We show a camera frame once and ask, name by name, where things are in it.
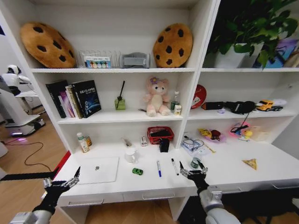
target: stuffed animal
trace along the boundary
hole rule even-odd
[[[71,44],[53,27],[29,22],[21,28],[26,50],[47,68],[73,68],[76,65]]]
[[[157,112],[161,115],[169,115],[168,103],[170,97],[167,95],[169,81],[167,79],[158,79],[150,76],[146,82],[146,88],[149,91],[143,99],[148,103],[146,114],[154,117]]]
[[[193,39],[191,30],[183,23],[168,26],[160,34],[153,48],[157,67],[177,68],[189,58]]]

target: desk leg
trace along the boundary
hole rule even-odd
[[[89,206],[57,208],[59,208],[74,224],[84,224],[89,210]]]
[[[189,197],[175,197],[168,199],[169,207],[174,221],[178,220],[179,215],[183,211]]]

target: black book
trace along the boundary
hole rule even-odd
[[[93,80],[76,82],[71,85],[84,118],[88,118],[101,110],[100,100]]]
[[[52,100],[53,100],[61,118],[65,118],[66,115],[65,115],[64,108],[62,107],[58,96],[60,96],[59,92],[65,91],[65,87],[67,85],[68,84],[67,84],[66,80],[60,80],[60,81],[46,84],[46,87],[52,97]]]

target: flower on bear's head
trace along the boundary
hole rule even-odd
[[[153,77],[153,78],[150,79],[150,82],[151,82],[152,84],[157,84],[158,81],[159,81],[159,79],[158,79],[157,77]]]

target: yellow triangle object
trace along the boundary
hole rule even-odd
[[[248,166],[252,167],[253,169],[257,170],[257,164],[256,164],[256,159],[251,159],[251,160],[242,160],[245,162]]]

